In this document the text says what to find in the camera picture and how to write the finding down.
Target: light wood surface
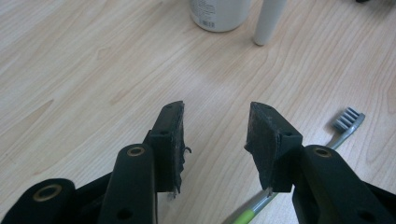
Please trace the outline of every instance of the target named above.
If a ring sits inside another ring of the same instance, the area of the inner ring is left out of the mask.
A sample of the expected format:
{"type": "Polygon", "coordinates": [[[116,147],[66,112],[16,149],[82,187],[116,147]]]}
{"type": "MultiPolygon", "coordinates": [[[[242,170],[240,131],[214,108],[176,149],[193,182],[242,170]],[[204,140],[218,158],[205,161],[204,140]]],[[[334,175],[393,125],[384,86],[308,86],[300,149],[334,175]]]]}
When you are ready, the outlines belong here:
{"type": "MultiPolygon", "coordinates": [[[[222,223],[261,190],[243,149],[252,101],[275,107],[305,145],[325,145],[347,106],[365,113],[339,153],[396,193],[395,1],[289,1],[257,47],[260,5],[214,34],[187,0],[0,1],[0,217],[39,181],[81,187],[107,174],[178,100],[192,154],[181,194],[159,195],[160,223],[222,223]]],[[[290,197],[252,223],[297,223],[290,197]]]]}

